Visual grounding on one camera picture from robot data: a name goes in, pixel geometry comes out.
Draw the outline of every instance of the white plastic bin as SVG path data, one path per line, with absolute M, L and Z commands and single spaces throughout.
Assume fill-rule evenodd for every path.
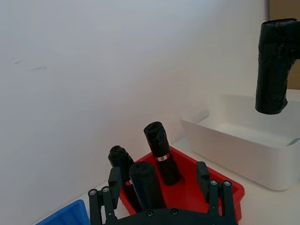
M 278 115 L 255 110 L 255 97 L 222 95 L 184 113 L 192 151 L 274 190 L 299 178 L 300 102 Z

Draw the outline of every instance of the brown cardboard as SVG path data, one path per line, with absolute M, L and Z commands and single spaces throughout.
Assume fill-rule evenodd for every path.
M 270 0 L 270 19 L 296 18 L 300 20 L 300 0 Z M 292 67 L 287 87 L 300 89 L 300 60 Z

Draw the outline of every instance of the blue plastic bin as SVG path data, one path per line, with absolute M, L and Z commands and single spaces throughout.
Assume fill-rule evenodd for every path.
M 77 200 L 36 225 L 90 225 L 83 200 Z

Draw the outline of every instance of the red tray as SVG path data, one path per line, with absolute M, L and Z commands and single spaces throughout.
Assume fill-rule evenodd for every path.
M 205 202 L 202 192 L 198 186 L 196 179 L 196 163 L 197 161 L 193 158 L 183 154 L 182 152 L 171 147 L 172 156 L 174 157 L 179 171 L 184 179 L 177 182 L 175 185 L 167 186 L 163 183 L 162 178 L 158 172 L 155 159 L 151 153 L 139 159 L 140 161 L 150 162 L 155 166 L 157 171 L 160 185 L 163 191 L 164 199 L 168 208 L 177 208 L 197 212 L 207 212 L 208 204 Z M 230 178 L 223 176 L 222 174 L 208 168 L 210 172 L 210 179 L 222 182 L 223 180 L 230 180 L 232 182 L 233 202 L 235 209 L 236 221 L 242 218 L 240 210 L 240 201 L 245 195 L 244 187 L 231 180 Z M 120 199 L 124 206 L 128 210 L 130 215 L 135 214 L 135 210 L 130 205 L 124 190 L 121 190 Z M 219 201 L 219 213 L 222 214 L 221 202 Z

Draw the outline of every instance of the black plastic wrap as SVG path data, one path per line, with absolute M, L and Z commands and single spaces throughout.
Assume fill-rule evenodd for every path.
M 166 208 L 154 166 L 149 162 L 134 163 L 129 175 L 140 200 L 142 210 Z
M 180 180 L 180 172 L 173 159 L 165 129 L 161 122 L 149 124 L 145 129 L 148 144 L 153 156 L 157 159 L 159 172 L 166 185 L 173 185 Z M 158 161 L 158 158 L 168 156 L 167 159 Z
M 141 212 L 142 208 L 140 206 L 139 200 L 136 196 L 135 189 L 133 185 L 130 183 L 129 177 L 129 169 L 131 165 L 134 163 L 130 155 L 126 152 L 126 150 L 120 146 L 114 146 L 109 152 L 108 159 L 112 165 L 112 167 L 119 167 L 121 171 L 122 184 L 125 194 L 135 209 L 136 212 Z
M 300 45 L 300 22 L 282 19 L 264 22 L 261 27 L 255 108 L 260 113 L 278 114 L 287 105 L 287 76 Z

